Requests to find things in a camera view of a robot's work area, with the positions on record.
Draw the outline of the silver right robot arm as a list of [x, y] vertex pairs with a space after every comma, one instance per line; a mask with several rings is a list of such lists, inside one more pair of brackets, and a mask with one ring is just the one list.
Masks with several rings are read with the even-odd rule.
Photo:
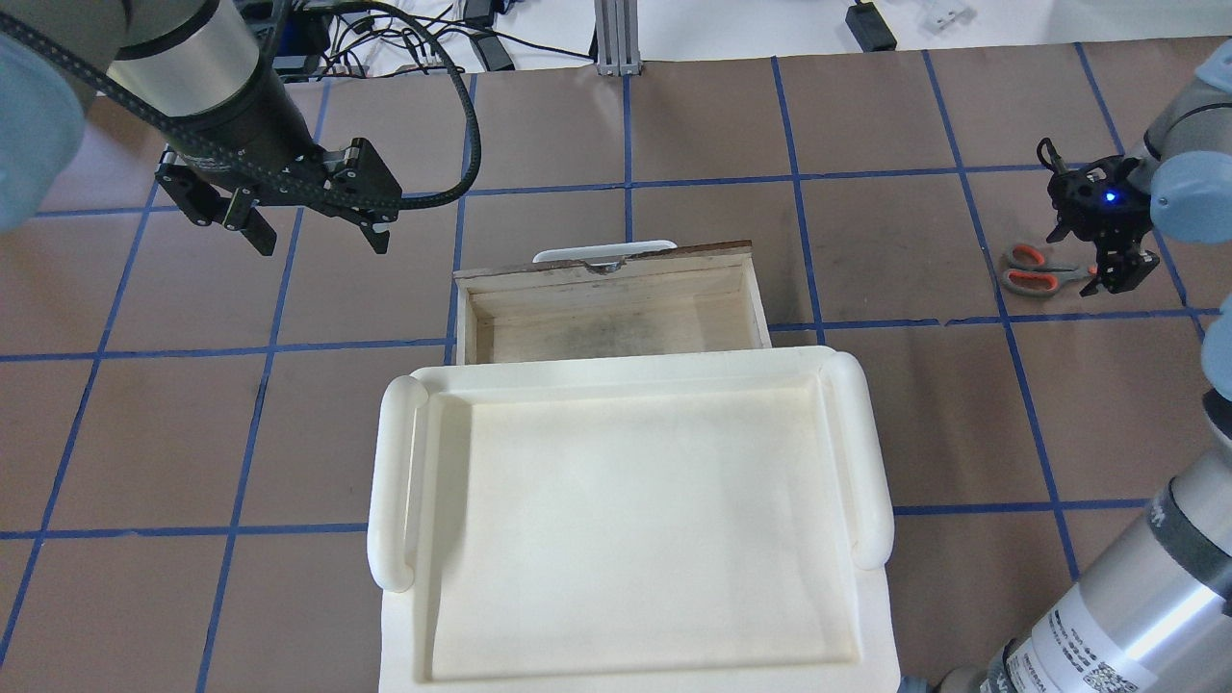
[[[1129, 153], [1071, 166], [1036, 146], [1056, 212], [1048, 243], [1079, 240], [1082, 295], [1129, 293], [1161, 264], [1161, 232], [1230, 240], [1230, 43]], [[942, 677], [941, 692], [1227, 692], [1230, 689], [1230, 306], [1204, 337], [1210, 448], [1167, 478], [1140, 515], [1034, 623], [983, 667]]]

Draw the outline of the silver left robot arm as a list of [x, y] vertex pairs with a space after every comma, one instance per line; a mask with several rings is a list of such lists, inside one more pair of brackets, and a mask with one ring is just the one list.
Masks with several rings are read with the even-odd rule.
[[[221, 224], [269, 256], [277, 234], [262, 206], [308, 205], [307, 194], [238, 170], [223, 152], [313, 189], [400, 197], [375, 146], [326, 152], [309, 136], [232, 1], [5, 1], [2, 28], [52, 39], [168, 116], [156, 184], [193, 224]], [[92, 92], [48, 49], [2, 35], [2, 229], [39, 210], [84, 137]]]

